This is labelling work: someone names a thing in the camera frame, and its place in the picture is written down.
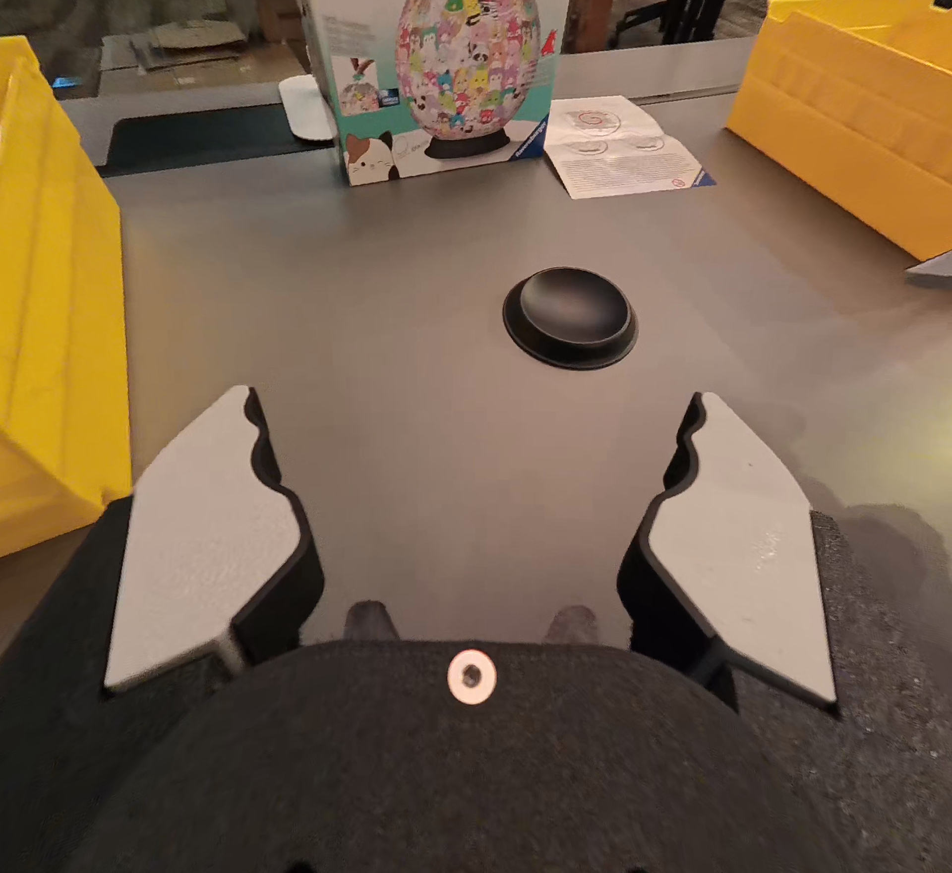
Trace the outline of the dark teal panel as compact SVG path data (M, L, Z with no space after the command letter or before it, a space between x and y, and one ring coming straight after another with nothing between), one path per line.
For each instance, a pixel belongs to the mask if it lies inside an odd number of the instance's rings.
M139 175L254 158L327 150L333 138L307 140L292 132L280 104L119 120L102 177Z

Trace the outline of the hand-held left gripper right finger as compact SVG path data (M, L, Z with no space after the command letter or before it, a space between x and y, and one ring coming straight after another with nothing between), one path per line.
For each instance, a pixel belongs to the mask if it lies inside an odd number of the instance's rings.
M628 650L706 689L742 671L838 715L811 506L775 452L711 391L688 403L616 591Z

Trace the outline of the colourful puzzle box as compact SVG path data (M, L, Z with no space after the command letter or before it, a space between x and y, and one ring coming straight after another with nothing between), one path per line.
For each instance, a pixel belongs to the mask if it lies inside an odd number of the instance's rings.
M569 0L298 0L351 187L542 157Z

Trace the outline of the yellow plastic bin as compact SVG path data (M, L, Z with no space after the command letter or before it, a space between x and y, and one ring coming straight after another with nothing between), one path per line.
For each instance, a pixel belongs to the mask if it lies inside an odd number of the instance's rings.
M120 209L24 36L1 40L1 556L130 493Z
M950 252L937 0L769 0L725 127L917 261Z

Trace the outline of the white instruction leaflet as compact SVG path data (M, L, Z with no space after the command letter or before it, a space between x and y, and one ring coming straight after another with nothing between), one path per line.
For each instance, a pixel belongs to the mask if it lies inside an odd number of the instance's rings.
M575 200L716 184L680 141L621 95L553 100L544 151Z

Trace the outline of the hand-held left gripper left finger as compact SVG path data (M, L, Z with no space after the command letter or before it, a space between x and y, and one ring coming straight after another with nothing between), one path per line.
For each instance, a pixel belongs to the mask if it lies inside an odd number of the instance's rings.
M213 658L228 676L302 645L325 589L298 495L253 387L231 387L141 473L104 686L125 692Z

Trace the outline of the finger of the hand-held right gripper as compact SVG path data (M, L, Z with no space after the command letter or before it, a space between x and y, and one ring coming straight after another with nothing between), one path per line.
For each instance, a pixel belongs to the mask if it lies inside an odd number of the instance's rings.
M951 288L952 251L922 261L904 272L908 284L925 288Z

